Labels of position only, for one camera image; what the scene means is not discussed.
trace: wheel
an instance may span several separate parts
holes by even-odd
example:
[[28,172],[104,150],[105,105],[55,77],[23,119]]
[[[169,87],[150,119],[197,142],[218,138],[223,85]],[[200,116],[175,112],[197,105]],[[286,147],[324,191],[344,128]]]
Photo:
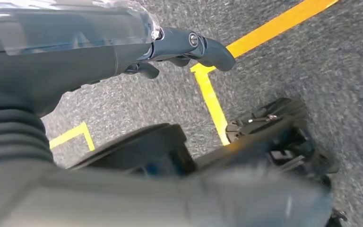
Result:
[[148,126],[86,154],[70,169],[96,167],[149,175],[184,175],[194,162],[184,143],[180,125]]

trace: yellow tape line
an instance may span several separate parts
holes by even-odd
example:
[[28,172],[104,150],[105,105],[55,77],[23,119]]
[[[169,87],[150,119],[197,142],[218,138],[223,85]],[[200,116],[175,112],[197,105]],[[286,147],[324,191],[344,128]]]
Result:
[[63,144],[72,138],[84,134],[84,138],[86,139],[88,148],[90,151],[95,150],[93,140],[91,139],[90,132],[88,131],[87,124],[85,122],[81,123],[79,126],[65,132],[64,134],[52,139],[49,141],[49,147],[50,149],[59,146],[60,144]]
[[[308,18],[315,16],[335,4],[337,1],[338,0],[304,0],[300,4],[228,45],[227,49],[232,53],[233,57],[237,58]],[[205,67],[201,64],[196,64],[191,68],[191,71],[209,73],[215,69],[215,67]]]
[[[261,27],[228,45],[227,49],[232,53],[233,57],[237,58],[308,18],[315,16],[335,4],[337,1],[338,0],[304,0],[285,13],[275,17]],[[208,73],[214,71],[215,67],[205,67],[201,64],[196,64],[190,70],[195,73],[204,101],[207,104],[209,113],[211,114],[223,145],[229,144],[225,134],[227,125],[225,114],[223,113],[208,76]]]
[[198,72],[195,73],[195,79],[201,89],[201,93],[204,97],[205,103],[207,104],[209,114],[214,121],[215,128],[220,136],[220,140],[222,144],[225,146],[229,144],[227,140],[225,129],[227,126],[227,121],[225,115],[223,114],[222,108],[219,104],[219,101],[216,97],[216,93],[212,87],[211,81],[209,80],[208,74],[203,73],[200,74]]

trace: gray plastic cover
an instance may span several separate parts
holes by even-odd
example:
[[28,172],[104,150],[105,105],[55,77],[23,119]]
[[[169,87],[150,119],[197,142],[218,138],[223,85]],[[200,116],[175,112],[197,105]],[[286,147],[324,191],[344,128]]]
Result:
[[0,52],[20,55],[147,44],[159,24],[128,0],[0,0]]

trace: ribbed hose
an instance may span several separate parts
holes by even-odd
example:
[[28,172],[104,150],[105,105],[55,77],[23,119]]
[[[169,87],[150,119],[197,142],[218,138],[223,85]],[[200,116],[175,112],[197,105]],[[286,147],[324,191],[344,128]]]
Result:
[[44,125],[29,112],[0,110],[0,161],[24,158],[53,163]]

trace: yellow floor marking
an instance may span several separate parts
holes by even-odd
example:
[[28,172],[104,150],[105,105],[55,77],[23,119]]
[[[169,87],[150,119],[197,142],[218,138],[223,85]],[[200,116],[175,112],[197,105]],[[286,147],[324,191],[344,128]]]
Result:
[[93,140],[91,139],[90,132],[88,131],[88,127],[85,122],[81,123],[79,126],[73,128],[73,129],[65,132],[64,134],[49,141],[49,147],[50,147],[50,149],[57,147],[60,144],[65,143],[65,142],[71,140],[72,138],[74,138],[78,135],[81,135],[81,134],[84,134],[84,138],[87,141],[87,145],[88,145],[88,148],[90,149],[90,151],[95,150]]
[[201,93],[204,97],[205,103],[207,104],[209,114],[215,124],[215,128],[220,136],[222,144],[225,146],[229,144],[227,140],[225,129],[227,126],[227,121],[225,115],[223,114],[222,108],[216,97],[215,91],[212,87],[211,81],[209,80],[208,74],[199,72],[195,73],[195,79],[201,89]]
[[[233,57],[237,58],[308,18],[315,16],[335,4],[337,1],[338,0],[304,0],[285,13],[275,17],[266,24],[228,45],[227,49],[232,53]],[[225,114],[223,113],[208,76],[208,73],[215,70],[215,67],[205,67],[201,64],[196,64],[190,70],[195,73],[204,101],[207,104],[209,113],[211,114],[223,145],[229,144],[225,135],[225,127],[227,125]]]

